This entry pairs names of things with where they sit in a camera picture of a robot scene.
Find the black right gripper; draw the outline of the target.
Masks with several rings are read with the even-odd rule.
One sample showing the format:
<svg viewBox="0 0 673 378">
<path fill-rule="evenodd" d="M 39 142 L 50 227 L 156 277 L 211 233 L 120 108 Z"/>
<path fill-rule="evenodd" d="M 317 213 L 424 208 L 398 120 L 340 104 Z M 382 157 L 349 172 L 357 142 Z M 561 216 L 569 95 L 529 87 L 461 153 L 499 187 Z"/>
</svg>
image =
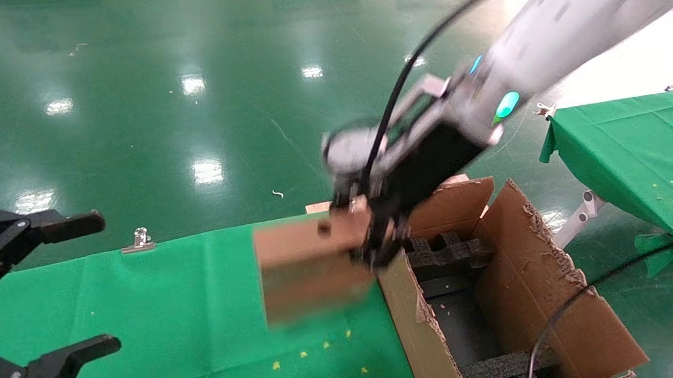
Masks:
<svg viewBox="0 0 673 378">
<path fill-rule="evenodd" d="M 484 144 L 473 142 L 455 125 L 439 121 L 381 178 L 378 194 L 369 201 L 372 218 L 362 248 L 370 269 L 391 264 L 406 240 L 405 216 L 484 150 Z M 333 184 L 336 211 L 353 212 L 366 206 L 368 181 L 360 176 L 336 177 Z"/>
</svg>

